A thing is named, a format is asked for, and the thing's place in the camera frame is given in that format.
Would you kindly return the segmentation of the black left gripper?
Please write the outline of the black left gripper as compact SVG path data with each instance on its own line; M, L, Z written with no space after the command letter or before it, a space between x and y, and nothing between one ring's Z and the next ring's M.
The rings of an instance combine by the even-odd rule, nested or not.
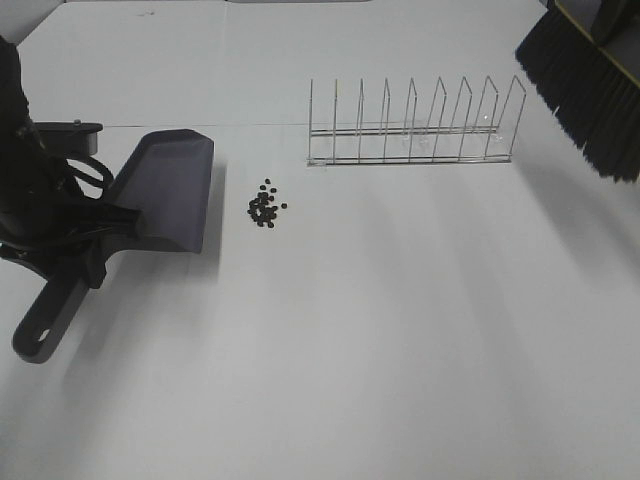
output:
M141 210L99 200L62 204L53 223L35 236L16 236L1 228L1 258L46 280L69 271L91 289L106 277L109 240L137 240L144 230Z

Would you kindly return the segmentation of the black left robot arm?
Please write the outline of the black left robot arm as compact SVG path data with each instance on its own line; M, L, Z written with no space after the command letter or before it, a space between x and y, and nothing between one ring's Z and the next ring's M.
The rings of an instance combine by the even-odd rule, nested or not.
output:
M101 240L137 237L142 214L107 197L112 172L94 158L97 123L36 123L15 44L1 42L1 257L45 279L68 269L96 289Z

